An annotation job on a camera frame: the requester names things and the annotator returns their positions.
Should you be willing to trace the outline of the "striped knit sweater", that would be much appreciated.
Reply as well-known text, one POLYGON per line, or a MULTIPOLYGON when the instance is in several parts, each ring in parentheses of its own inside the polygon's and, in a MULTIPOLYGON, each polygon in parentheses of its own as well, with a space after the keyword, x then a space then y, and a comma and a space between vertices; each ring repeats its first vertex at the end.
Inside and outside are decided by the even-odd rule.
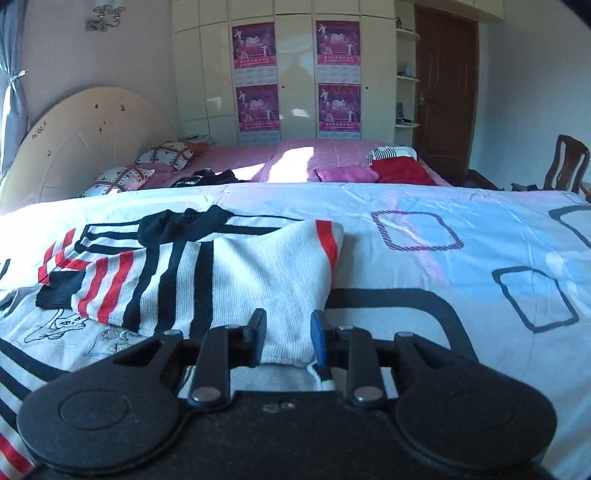
POLYGON ((311 314, 325 306, 344 229, 326 220, 161 211, 67 231, 1 265, 1 475, 32 467, 17 431, 24 398, 59 376, 149 337, 199 339, 266 312, 262 364, 249 387, 329 391, 311 314))

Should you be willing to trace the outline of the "grey blue curtain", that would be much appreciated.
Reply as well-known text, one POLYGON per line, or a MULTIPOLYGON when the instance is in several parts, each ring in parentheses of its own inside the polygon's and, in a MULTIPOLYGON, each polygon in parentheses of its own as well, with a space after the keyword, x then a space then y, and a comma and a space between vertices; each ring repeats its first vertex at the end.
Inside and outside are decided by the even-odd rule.
POLYGON ((1 178, 12 167, 18 149, 29 129, 27 100, 22 78, 29 71, 22 67, 22 46, 28 2, 1 2, 1 178))

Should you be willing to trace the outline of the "cream round headboard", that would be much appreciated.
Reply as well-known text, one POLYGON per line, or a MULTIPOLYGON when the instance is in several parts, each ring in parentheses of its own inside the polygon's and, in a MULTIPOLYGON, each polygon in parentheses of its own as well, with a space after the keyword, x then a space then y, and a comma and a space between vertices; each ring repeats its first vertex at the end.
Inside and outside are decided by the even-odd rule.
POLYGON ((74 198, 103 172, 175 138, 166 116, 132 91, 78 92, 43 115, 21 143, 2 183, 1 212, 74 198))

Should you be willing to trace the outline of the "pink poster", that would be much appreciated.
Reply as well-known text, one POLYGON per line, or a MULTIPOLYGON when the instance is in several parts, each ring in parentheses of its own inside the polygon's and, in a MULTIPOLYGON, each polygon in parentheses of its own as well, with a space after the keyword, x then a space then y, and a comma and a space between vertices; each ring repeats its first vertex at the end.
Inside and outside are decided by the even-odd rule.
POLYGON ((318 85, 318 131, 322 134, 360 134, 362 120, 359 84, 318 85))
POLYGON ((238 128, 241 132, 279 131, 280 113, 277 85, 236 88, 238 128))
POLYGON ((235 69, 276 66, 276 35, 273 22, 232 27, 235 69))
POLYGON ((359 22, 318 20, 315 31, 318 65, 361 65, 359 22))

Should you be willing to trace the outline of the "red folded garment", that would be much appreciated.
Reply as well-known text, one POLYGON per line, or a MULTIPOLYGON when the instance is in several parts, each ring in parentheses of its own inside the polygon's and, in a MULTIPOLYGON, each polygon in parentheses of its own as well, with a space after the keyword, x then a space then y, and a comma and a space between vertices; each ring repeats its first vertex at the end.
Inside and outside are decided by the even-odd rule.
POLYGON ((436 182, 413 157, 376 160, 370 164, 380 183, 436 186, 436 182))

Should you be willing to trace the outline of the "patterned pillow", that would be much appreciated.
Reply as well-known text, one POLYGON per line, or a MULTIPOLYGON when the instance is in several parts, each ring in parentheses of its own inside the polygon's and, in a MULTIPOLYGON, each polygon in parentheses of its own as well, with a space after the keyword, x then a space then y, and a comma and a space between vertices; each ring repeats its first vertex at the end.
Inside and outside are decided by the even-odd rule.
POLYGON ((113 168, 97 177, 78 197, 89 198, 135 191, 142 187, 154 174, 153 169, 143 169, 135 166, 113 168))
POLYGON ((176 171, 183 170, 186 165, 208 149, 208 145, 202 142, 165 142, 141 154, 135 163, 161 164, 176 171))

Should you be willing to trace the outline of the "lower left pink poster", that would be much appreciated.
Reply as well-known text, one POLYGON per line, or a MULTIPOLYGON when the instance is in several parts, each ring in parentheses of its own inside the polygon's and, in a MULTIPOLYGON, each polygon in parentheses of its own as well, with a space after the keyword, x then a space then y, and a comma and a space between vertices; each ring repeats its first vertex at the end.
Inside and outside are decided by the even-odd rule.
POLYGON ((241 132, 279 131, 280 113, 277 85, 236 88, 238 128, 241 132))

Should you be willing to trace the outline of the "black garment on bed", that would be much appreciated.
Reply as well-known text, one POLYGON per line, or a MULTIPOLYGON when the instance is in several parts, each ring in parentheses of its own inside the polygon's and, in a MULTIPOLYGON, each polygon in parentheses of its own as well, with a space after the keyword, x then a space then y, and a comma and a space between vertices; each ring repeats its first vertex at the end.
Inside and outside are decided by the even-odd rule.
POLYGON ((171 185, 171 188, 187 188, 198 186, 216 186, 240 183, 231 170, 224 170, 221 173, 215 173, 211 169, 202 169, 194 172, 188 177, 183 177, 171 185))

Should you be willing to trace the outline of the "near patterned pillow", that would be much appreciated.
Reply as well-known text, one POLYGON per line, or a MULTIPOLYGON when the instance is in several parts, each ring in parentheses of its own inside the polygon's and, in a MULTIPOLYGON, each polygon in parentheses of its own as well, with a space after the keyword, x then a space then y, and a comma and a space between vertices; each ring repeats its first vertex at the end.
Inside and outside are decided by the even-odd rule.
POLYGON ((154 174, 153 169, 143 169, 135 166, 113 168, 97 177, 78 197, 89 198, 135 191, 142 187, 154 174))

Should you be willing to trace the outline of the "patterned light blue bedsheet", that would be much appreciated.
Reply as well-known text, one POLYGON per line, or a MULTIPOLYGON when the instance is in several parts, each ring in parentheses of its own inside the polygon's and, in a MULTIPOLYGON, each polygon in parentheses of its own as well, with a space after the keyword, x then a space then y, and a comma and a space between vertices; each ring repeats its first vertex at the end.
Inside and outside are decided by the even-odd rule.
POLYGON ((378 184, 239 183, 40 203, 1 219, 1 265, 74 228, 161 211, 339 223, 344 240, 321 311, 390 341, 419 335, 541 392, 557 414, 538 463, 462 470, 421 454, 391 404, 353 406, 346 370, 329 391, 249 387, 229 372, 224 405, 191 404, 205 360, 180 383, 179 425, 148 459, 111 474, 37 462, 19 479, 586 479, 590 475, 590 207, 567 193, 378 184))

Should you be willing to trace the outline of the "wooden chair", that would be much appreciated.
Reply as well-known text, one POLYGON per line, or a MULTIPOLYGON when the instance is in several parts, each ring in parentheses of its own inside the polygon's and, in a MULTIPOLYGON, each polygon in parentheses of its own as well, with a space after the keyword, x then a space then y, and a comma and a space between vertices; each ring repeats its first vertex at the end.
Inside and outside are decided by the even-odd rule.
POLYGON ((583 177, 590 164, 590 150, 581 141, 568 136, 557 137, 554 158, 541 188, 537 185, 511 184, 515 192, 530 191, 581 191, 583 177))

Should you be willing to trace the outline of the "lower right pink poster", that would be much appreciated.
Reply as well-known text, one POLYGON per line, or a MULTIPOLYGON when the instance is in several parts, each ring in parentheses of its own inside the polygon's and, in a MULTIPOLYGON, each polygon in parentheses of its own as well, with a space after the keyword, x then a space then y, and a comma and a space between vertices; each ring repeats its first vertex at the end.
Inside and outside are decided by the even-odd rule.
POLYGON ((359 84, 318 85, 318 131, 322 134, 360 134, 362 120, 359 84))

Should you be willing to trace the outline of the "brown wooden door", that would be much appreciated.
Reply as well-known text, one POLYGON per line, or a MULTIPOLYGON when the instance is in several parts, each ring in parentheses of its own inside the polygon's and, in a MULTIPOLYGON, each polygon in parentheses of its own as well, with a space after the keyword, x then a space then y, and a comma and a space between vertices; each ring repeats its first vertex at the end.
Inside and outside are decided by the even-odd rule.
POLYGON ((465 176, 471 153, 479 83, 479 28, 434 8, 415 8, 417 119, 415 150, 451 184, 465 176))

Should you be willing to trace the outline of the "upper right pink poster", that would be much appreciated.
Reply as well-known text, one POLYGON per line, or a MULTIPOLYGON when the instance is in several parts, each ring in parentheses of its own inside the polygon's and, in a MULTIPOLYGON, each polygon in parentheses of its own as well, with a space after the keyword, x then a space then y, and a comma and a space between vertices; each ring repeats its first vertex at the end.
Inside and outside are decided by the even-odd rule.
POLYGON ((359 22, 318 20, 315 31, 318 65, 361 65, 359 22))

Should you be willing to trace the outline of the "far patterned pillow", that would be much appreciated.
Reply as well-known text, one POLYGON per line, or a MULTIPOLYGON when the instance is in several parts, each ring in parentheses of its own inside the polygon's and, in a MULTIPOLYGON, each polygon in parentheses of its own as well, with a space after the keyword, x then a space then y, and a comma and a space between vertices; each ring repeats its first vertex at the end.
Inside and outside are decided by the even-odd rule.
POLYGON ((202 142, 165 142, 141 154, 135 163, 161 164, 176 171, 183 170, 186 165, 208 149, 208 145, 202 142))

